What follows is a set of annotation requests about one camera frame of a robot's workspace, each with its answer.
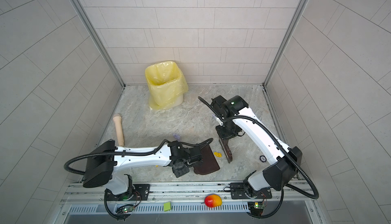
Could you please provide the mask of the brown hand brush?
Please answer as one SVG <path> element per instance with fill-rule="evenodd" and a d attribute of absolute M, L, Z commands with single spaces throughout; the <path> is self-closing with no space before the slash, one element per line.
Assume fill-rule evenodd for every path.
<path fill-rule="evenodd" d="M 227 161 L 230 164 L 233 161 L 233 157 L 232 157 L 232 152 L 229 148 L 229 140 L 219 138 L 219 142 L 223 148 Z"/>

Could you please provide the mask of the dark brown dustpan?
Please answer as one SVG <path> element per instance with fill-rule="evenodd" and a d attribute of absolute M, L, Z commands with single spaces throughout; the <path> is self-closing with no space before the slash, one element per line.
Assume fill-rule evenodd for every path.
<path fill-rule="evenodd" d="M 198 162 L 193 171 L 197 175 L 208 175 L 220 170 L 220 166 L 209 145 L 201 149 L 202 161 Z"/>

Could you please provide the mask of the yellow bagged trash bin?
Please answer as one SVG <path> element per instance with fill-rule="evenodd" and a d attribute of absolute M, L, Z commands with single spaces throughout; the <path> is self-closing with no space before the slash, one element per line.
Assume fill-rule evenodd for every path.
<path fill-rule="evenodd" d="M 145 77 L 150 92 L 151 109 L 168 110 L 183 103 L 188 84 L 177 63 L 164 61 L 150 65 L 145 69 Z"/>

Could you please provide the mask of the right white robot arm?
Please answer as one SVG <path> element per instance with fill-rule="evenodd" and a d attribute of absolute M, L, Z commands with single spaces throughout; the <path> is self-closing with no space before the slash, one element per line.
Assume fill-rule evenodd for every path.
<path fill-rule="evenodd" d="M 262 171 L 254 171 L 248 175 L 244 182 L 244 192 L 254 198 L 265 188 L 273 188 L 282 191 L 286 186 L 300 194 L 318 199 L 319 191 L 308 174 L 301 168 L 302 152 L 298 147 L 291 148 L 276 137 L 255 115 L 248 103 L 239 95 L 225 99 L 218 96 L 208 103 L 205 99 L 198 98 L 215 115 L 218 126 L 215 128 L 219 141 L 228 161 L 232 161 L 232 153 L 228 141 L 244 132 L 261 150 L 269 167 Z M 306 192 L 290 184 L 290 180 L 297 174 L 301 174 L 311 188 Z"/>

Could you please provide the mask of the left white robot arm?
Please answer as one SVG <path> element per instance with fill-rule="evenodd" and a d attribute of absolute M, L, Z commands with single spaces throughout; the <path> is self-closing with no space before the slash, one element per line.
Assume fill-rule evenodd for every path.
<path fill-rule="evenodd" d="M 189 168 L 202 161 L 201 149 L 206 143 L 189 144 L 163 140 L 150 148 L 126 148 L 108 140 L 93 152 L 75 157 L 64 164 L 64 169 L 83 175 L 83 187 L 105 187 L 118 196 L 131 191 L 131 177 L 121 174 L 126 169 L 147 166 L 171 167 L 179 178 L 189 173 Z"/>

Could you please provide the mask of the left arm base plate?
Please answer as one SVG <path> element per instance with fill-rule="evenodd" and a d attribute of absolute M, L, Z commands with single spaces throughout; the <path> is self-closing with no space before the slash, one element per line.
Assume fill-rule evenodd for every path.
<path fill-rule="evenodd" d="M 110 191 L 106 195 L 108 201 L 146 201 L 150 190 L 149 184 L 136 184 L 128 188 L 125 193 L 114 195 Z"/>

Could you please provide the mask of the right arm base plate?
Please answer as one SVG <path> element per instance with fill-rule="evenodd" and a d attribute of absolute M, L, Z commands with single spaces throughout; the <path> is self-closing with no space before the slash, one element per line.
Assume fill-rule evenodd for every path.
<path fill-rule="evenodd" d="M 262 188 L 261 190 L 250 190 L 249 186 L 243 182 L 232 182 L 228 187 L 231 198 L 234 200 L 242 199 L 272 199 L 270 188 Z"/>

